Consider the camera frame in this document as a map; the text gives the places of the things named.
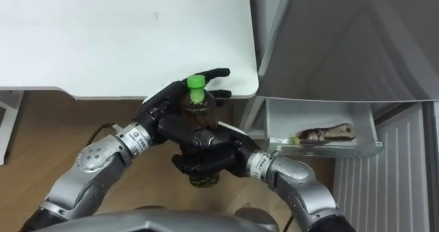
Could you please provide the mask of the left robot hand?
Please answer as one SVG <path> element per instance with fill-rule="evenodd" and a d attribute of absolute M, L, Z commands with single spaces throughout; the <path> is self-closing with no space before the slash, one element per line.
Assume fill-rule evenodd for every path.
<path fill-rule="evenodd" d="M 203 75 L 206 83 L 215 78 L 225 78 L 230 75 L 229 68 L 217 68 L 208 71 L 196 73 L 195 75 Z M 187 78 L 177 80 L 160 90 L 156 95 L 147 98 L 142 103 L 137 115 L 133 121 L 139 123 L 149 134 L 151 146 L 165 143 L 167 138 L 161 136 L 158 131 L 158 123 L 160 119 L 169 114 L 180 115 L 181 99 L 187 94 Z M 214 97 L 214 105 L 221 107 L 226 99 L 231 98 L 231 91 L 218 89 L 211 90 L 209 93 Z"/>

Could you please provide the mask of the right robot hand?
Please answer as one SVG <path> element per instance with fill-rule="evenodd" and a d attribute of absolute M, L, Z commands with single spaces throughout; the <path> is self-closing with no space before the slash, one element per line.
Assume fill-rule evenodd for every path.
<path fill-rule="evenodd" d="M 199 128 L 184 117 L 168 115 L 159 121 L 158 131 L 180 146 L 181 153 L 174 155 L 171 162 L 188 176 L 208 176 L 226 170 L 236 177 L 247 177 L 247 163 L 260 151 L 248 135 L 228 124 Z"/>

